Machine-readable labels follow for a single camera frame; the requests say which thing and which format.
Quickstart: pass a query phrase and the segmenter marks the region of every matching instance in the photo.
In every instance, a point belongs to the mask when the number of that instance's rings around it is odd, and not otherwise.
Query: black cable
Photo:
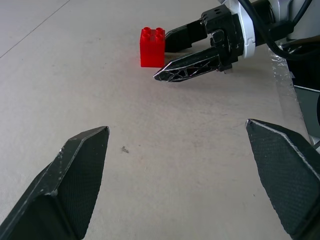
[[[299,12],[295,15],[295,17],[294,17],[294,19],[292,21],[294,23],[294,25],[297,25],[297,23],[300,21],[302,16],[307,11],[307,9],[308,9],[308,7],[309,7],[311,2],[312,2],[312,0],[304,0],[304,3],[302,4],[302,7],[300,8]]]
[[[291,60],[291,61],[301,61],[301,60],[305,60],[307,58],[320,54],[320,49],[313,50],[311,52],[303,53],[303,54],[291,54],[286,51],[283,51],[277,46],[275,41],[272,39],[269,33],[269,29],[267,29],[266,25],[258,15],[255,8],[251,5],[250,1],[249,0],[238,0],[238,1],[250,16],[254,27],[259,31],[265,43],[268,45],[271,51],[273,51],[279,57],[282,57],[284,59]]]

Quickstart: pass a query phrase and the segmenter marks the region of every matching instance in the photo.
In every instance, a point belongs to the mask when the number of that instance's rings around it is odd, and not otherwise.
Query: floor seam line
[[[15,45],[13,45],[8,51],[6,51],[2,56],[0,56],[0,59],[6,55],[8,52],[10,52],[15,46],[17,46],[19,43],[21,43],[26,37],[28,37],[30,34],[32,34],[38,27],[40,27],[45,21],[47,21],[52,15],[54,15],[56,12],[58,12],[61,8],[63,8],[70,0],[65,2],[61,7],[59,7],[57,10],[55,10],[50,16],[48,16],[45,20],[43,20],[38,26],[36,26],[31,32],[29,32],[27,35],[25,35],[20,41],[18,41]]]

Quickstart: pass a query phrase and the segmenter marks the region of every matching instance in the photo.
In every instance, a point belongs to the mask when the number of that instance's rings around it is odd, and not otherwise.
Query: lego stud
[[[157,34],[157,35],[155,35],[155,41],[156,41],[157,43],[162,43],[163,40],[164,40],[164,36],[163,36],[162,34]]]
[[[161,27],[157,27],[157,28],[155,29],[155,32],[156,32],[156,34],[161,34],[161,35],[164,34],[164,30],[163,30]]]
[[[142,34],[142,39],[144,41],[149,41],[150,40],[150,34],[149,33],[143,33]]]
[[[144,29],[143,29],[143,33],[144,34],[150,34],[151,33],[151,28],[146,26]]]

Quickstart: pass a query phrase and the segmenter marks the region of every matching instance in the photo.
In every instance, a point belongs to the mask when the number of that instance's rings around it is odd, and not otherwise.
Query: red lego brick
[[[161,27],[141,30],[141,67],[162,68],[165,65],[165,30]]]

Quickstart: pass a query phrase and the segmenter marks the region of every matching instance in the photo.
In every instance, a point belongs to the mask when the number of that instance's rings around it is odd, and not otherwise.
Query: concrete floor
[[[256,118],[306,136],[295,92],[275,80],[268,50],[231,74],[183,83],[157,82],[157,69],[140,67],[141,28],[170,30],[217,5],[2,1],[0,221],[68,138],[107,125],[86,240],[289,240],[245,130]]]

